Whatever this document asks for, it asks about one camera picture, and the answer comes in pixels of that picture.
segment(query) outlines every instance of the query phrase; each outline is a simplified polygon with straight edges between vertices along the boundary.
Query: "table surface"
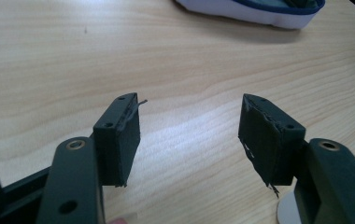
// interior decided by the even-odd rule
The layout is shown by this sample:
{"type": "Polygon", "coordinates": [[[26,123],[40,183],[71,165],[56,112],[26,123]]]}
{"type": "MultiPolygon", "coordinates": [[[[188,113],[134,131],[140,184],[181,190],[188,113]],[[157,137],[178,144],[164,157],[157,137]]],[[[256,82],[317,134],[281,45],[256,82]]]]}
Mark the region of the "table surface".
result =
{"type": "MultiPolygon", "coordinates": [[[[138,92],[141,143],[106,220],[277,223],[278,198],[238,138],[243,93],[355,155],[355,6],[303,30],[190,13],[174,1],[0,1],[0,180],[50,166],[118,96],[138,92]]],[[[278,188],[281,195],[293,187],[278,188]]]]}

